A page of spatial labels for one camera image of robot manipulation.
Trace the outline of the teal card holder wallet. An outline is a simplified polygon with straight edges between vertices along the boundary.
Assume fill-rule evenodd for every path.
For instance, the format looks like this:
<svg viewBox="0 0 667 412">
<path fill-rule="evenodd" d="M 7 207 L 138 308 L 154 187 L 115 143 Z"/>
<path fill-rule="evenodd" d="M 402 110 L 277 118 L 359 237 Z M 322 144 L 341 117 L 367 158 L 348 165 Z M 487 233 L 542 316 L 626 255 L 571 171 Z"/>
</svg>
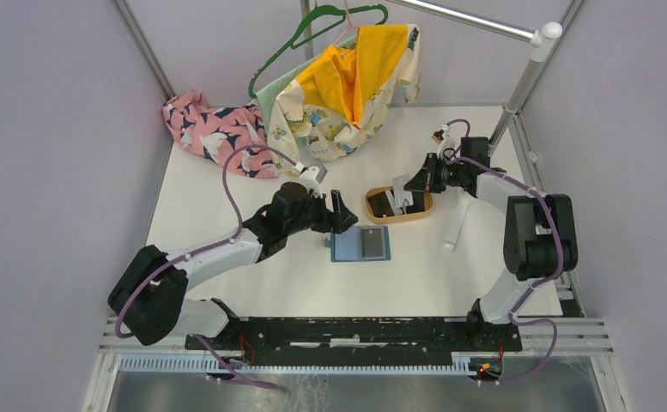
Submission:
<svg viewBox="0 0 667 412">
<path fill-rule="evenodd" d="M 366 227 L 382 227 L 385 230 L 385 257 L 364 259 L 361 256 L 361 230 Z M 339 263 L 389 261 L 391 259 L 390 236 L 387 226 L 353 226 L 342 234 L 332 233 L 324 241 L 330 249 L 330 260 Z"/>
</svg>

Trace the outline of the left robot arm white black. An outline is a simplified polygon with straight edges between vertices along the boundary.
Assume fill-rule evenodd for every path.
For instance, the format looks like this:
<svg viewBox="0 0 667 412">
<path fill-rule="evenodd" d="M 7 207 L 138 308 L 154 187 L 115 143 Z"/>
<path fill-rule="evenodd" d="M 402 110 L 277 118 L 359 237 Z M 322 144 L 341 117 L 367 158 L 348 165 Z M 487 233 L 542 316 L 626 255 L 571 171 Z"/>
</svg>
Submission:
<svg viewBox="0 0 667 412">
<path fill-rule="evenodd" d="M 187 335 L 229 349 L 239 338 L 234 313 L 218 299 L 192 300 L 187 293 L 230 270 L 271 258 L 294 234 L 306 230 L 341 234 L 358 220 L 340 191 L 326 196 L 300 183 L 284 183 L 269 203 L 224 238 L 175 253 L 146 245 L 108 297 L 117 315 L 114 333 L 121 339 L 135 338 L 143 346 L 169 335 Z"/>
</svg>

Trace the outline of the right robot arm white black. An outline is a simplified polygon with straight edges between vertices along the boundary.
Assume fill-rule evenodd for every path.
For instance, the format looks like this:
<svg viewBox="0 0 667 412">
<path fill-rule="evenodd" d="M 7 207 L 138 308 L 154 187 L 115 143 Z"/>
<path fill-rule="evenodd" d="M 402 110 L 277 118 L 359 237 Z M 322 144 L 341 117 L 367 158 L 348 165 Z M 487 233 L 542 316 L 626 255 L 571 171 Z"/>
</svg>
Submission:
<svg viewBox="0 0 667 412">
<path fill-rule="evenodd" d="M 466 342 L 486 350 L 500 337 L 497 324 L 516 324 L 519 309 L 544 283 L 572 270 L 579 258 L 573 204 L 565 194 L 548 194 L 490 166 L 486 137 L 464 137 L 458 149 L 441 147 L 429 153 L 415 176 L 404 184 L 409 192 L 439 194 L 452 187 L 461 195 L 454 209 L 446 246 L 453 248 L 469 206 L 485 202 L 505 218 L 505 268 L 493 287 L 477 299 L 465 326 Z"/>
</svg>

